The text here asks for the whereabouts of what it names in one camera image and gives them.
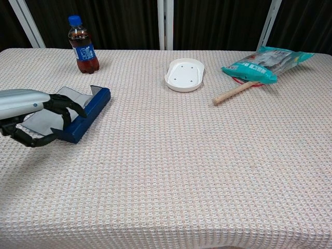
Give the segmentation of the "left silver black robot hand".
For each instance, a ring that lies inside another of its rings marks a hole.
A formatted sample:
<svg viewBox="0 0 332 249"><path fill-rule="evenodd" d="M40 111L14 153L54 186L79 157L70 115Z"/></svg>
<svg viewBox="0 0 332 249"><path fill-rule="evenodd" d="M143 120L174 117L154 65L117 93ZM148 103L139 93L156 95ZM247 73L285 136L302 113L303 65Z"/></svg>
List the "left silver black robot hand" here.
<svg viewBox="0 0 332 249"><path fill-rule="evenodd" d="M41 138L33 138L17 124L23 123L25 117L43 109L61 115L63 128L71 123L68 109L86 118L85 110L69 97L61 94L47 94L32 89L10 89L1 91L1 135L9 136L26 147L42 147L58 138L54 133Z"/></svg>

